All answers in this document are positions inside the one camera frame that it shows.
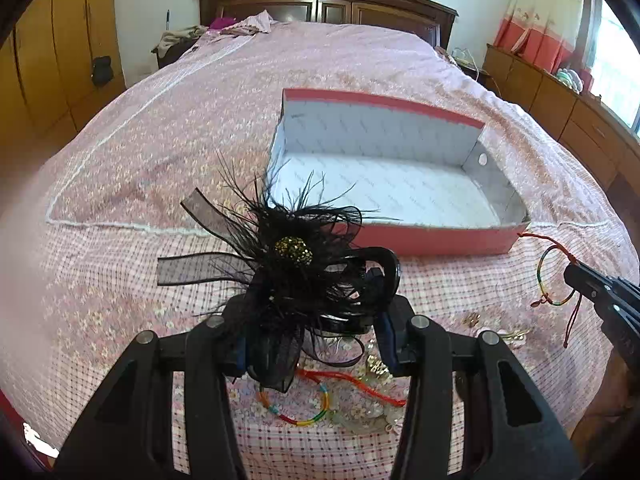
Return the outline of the yellow wooden wardrobe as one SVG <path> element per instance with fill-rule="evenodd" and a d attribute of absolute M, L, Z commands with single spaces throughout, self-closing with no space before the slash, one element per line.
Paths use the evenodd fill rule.
<path fill-rule="evenodd" d="M 96 88 L 92 61 L 112 58 Z M 115 0 L 32 0 L 1 47 L 1 162 L 51 156 L 125 90 Z"/>

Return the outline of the red white curtain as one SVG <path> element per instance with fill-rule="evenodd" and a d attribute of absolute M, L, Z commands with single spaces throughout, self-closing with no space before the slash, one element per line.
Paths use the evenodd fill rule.
<path fill-rule="evenodd" d="M 494 46 L 549 73 L 574 52 L 584 0 L 511 0 Z"/>

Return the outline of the red cardboard box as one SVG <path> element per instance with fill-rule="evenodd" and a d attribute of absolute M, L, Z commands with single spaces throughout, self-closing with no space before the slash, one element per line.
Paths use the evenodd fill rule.
<path fill-rule="evenodd" d="M 484 122 L 373 94 L 286 89 L 268 170 L 283 203 L 307 178 L 363 213 L 360 247 L 403 257 L 508 252 L 529 225 L 521 195 L 483 141 Z"/>

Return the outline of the pink floral bedspread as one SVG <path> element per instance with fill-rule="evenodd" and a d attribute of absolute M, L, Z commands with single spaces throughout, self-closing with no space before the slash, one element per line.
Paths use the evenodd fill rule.
<path fill-rule="evenodd" d="M 1 216 L 57 479 L 637 478 L 638 370 L 608 196 L 406 32 L 209 32 Z"/>

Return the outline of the pink pillow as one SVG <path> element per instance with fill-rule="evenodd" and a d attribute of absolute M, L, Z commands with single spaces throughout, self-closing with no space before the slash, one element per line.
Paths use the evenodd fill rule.
<path fill-rule="evenodd" d="M 275 22 L 268 11 L 263 10 L 258 14 L 244 18 L 244 20 L 229 18 L 228 16 L 215 18 L 208 29 L 221 35 L 253 36 L 256 34 L 269 34 Z"/>

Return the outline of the wooden low cabinet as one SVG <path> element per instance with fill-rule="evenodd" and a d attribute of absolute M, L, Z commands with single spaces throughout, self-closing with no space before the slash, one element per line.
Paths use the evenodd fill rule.
<path fill-rule="evenodd" d="M 518 104 L 591 172 L 613 205 L 639 213 L 639 138 L 603 104 L 518 56 L 488 46 L 487 87 Z"/>

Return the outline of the pile of clothes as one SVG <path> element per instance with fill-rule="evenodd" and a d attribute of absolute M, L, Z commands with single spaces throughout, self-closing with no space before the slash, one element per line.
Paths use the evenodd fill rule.
<path fill-rule="evenodd" d="M 158 40 L 157 45 L 152 49 L 152 53 L 156 54 L 159 58 L 163 58 L 168 50 L 177 44 L 184 44 L 185 42 L 194 44 L 206 30 L 207 28 L 203 25 L 165 30 L 160 35 L 160 40 Z"/>

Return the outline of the black bag on wardrobe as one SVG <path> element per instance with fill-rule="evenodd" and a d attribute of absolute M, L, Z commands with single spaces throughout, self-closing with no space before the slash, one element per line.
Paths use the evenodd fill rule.
<path fill-rule="evenodd" d="M 112 58 L 109 55 L 99 56 L 92 61 L 91 80 L 96 88 L 101 88 L 114 78 Z"/>

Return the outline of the dark wooden headboard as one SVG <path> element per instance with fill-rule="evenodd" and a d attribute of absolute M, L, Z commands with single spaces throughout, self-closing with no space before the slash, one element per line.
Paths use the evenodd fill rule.
<path fill-rule="evenodd" d="M 280 22 L 356 24 L 411 32 L 446 48 L 458 12 L 432 0 L 198 0 L 200 21 L 242 20 L 266 10 Z"/>

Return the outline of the black feather hair accessory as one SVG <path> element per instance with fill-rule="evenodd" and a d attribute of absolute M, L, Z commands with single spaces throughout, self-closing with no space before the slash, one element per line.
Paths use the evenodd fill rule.
<path fill-rule="evenodd" d="M 300 356 L 318 356 L 319 339 L 370 330 L 396 295 L 400 264 L 387 248 L 356 245 L 362 211 L 323 198 L 322 179 L 307 178 L 279 203 L 272 194 L 277 171 L 241 184 L 223 162 L 220 176 L 232 203 L 194 190 L 181 206 L 226 250 L 160 257 L 157 283 L 238 286 L 221 311 L 215 362 L 228 377 L 248 375 L 285 392 Z"/>

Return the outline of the gold jewelry pieces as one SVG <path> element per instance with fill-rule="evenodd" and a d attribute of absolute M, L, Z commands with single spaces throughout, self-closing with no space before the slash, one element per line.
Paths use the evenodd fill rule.
<path fill-rule="evenodd" d="M 492 318 L 483 318 L 478 312 L 471 312 L 465 315 L 463 326 L 467 328 L 474 337 L 480 336 L 484 332 L 496 333 L 510 348 L 522 348 L 526 344 L 527 336 L 533 331 L 530 327 L 502 327 Z"/>

